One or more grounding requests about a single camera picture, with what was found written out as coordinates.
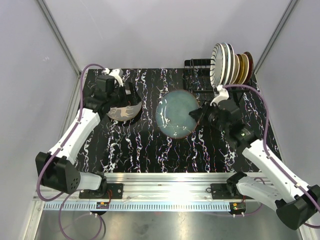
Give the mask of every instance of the metal floor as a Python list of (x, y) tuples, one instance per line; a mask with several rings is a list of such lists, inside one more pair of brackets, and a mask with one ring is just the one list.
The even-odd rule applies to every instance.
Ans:
[[(247, 212), (258, 203), (249, 202)], [(83, 211), (63, 211), (62, 226), (83, 215)], [(275, 212), (263, 206), (253, 216), (233, 218), (226, 212), (138, 212), (110, 211), (102, 215), (98, 240), (301, 240), (299, 231), (282, 224)], [(99, 220), (85, 216), (65, 229), (75, 240), (91, 239), (99, 229)], [(44, 210), (36, 233), (36, 240), (64, 240), (58, 225), (58, 211)]]

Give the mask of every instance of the white plate with black stripes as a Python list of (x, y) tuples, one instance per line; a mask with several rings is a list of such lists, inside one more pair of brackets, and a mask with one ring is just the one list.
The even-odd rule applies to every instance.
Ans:
[(214, 88), (222, 84), (226, 68), (226, 53), (222, 44), (217, 43), (210, 60), (210, 83)]

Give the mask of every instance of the stacked plates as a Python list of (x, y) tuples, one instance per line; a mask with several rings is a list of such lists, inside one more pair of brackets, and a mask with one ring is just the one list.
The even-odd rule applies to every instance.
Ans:
[(229, 43), (217, 43), (210, 61), (210, 83), (218, 85), (247, 84), (254, 70), (254, 60), (250, 52), (235, 54)]

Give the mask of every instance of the yellow plate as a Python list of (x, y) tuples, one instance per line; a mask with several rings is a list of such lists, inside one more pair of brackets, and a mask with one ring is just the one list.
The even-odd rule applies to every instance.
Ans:
[(236, 77), (234, 84), (238, 84), (240, 80), (243, 79), (243, 75), (245, 72), (245, 64), (244, 64), (244, 60), (242, 58), (242, 56), (240, 54), (237, 54), (237, 57), (239, 59), (239, 72), (238, 72), (238, 76)]
[(248, 73), (249, 73), (249, 58), (244, 53), (241, 54), (241, 57), (242, 57), (242, 61), (243, 61), (244, 72), (243, 72), (243, 76), (239, 80), (238, 84), (244, 84), (247, 79)]

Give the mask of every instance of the plate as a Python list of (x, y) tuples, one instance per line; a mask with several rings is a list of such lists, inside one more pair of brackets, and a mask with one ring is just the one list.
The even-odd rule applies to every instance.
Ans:
[(158, 129), (172, 139), (182, 139), (191, 134), (197, 122), (189, 115), (199, 108), (198, 101), (186, 90), (175, 90), (163, 96), (155, 111)]
[(240, 72), (240, 64), (239, 64), (239, 57), (235, 54), (234, 55), (234, 66), (235, 66), (235, 69), (234, 69), (234, 74), (233, 74), (233, 77), (231, 79), (231, 82), (230, 84), (234, 84), (237, 77), (238, 77), (238, 74)]
[(237, 54), (237, 57), (239, 59), (239, 73), (234, 81), (234, 84), (239, 84), (239, 81), (242, 79), (245, 72), (245, 64), (242, 56), (240, 54)]
[(243, 60), (243, 65), (244, 65), (244, 73), (243, 73), (242, 78), (239, 81), (239, 84), (244, 84), (247, 79), (248, 73), (249, 73), (249, 58), (244, 53), (241, 54), (241, 57)]
[(221, 43), (221, 45), (224, 48), (226, 61), (225, 61), (225, 72), (224, 72), (223, 81), (220, 84), (226, 85), (229, 80), (230, 70), (231, 70), (231, 53), (227, 43), (223, 42)]
[(250, 79), (252, 77), (252, 73), (254, 71), (254, 59), (253, 59), (253, 57), (252, 57), (250, 52), (246, 51), (246, 52), (244, 52), (244, 54), (249, 59), (249, 72), (248, 72), (248, 76), (246, 77), (246, 80), (243, 83), (243, 84), (247, 84), (250, 81)]
[(235, 75), (235, 69), (236, 69), (236, 57), (235, 57), (235, 52), (234, 52), (234, 48), (232, 47), (231, 44), (227, 43), (229, 49), (230, 49), (230, 61), (231, 61), (231, 65), (230, 65), (230, 75), (229, 75), (229, 79), (227, 80), (226, 84), (231, 84), (231, 81)]
[(210, 61), (210, 83), (213, 88), (222, 83), (225, 76), (225, 68), (225, 49), (220, 43), (217, 43), (213, 48)]

